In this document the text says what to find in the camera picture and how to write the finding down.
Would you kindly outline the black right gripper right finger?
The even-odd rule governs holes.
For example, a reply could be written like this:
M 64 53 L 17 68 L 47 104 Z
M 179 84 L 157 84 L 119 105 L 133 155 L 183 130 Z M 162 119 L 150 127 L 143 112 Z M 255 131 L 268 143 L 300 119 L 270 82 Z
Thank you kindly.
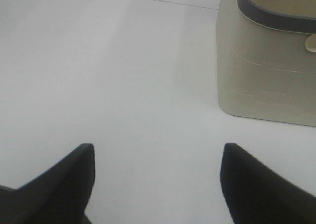
M 220 185 L 235 224 L 314 224 L 316 198 L 235 143 L 224 146 Z

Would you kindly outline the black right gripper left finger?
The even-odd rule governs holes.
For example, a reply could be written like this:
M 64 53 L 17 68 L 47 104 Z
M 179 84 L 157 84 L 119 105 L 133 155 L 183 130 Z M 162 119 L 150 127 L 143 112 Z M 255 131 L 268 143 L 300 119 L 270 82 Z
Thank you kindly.
M 81 144 L 20 188 L 0 188 L 2 224 L 89 224 L 95 181 L 93 144 Z

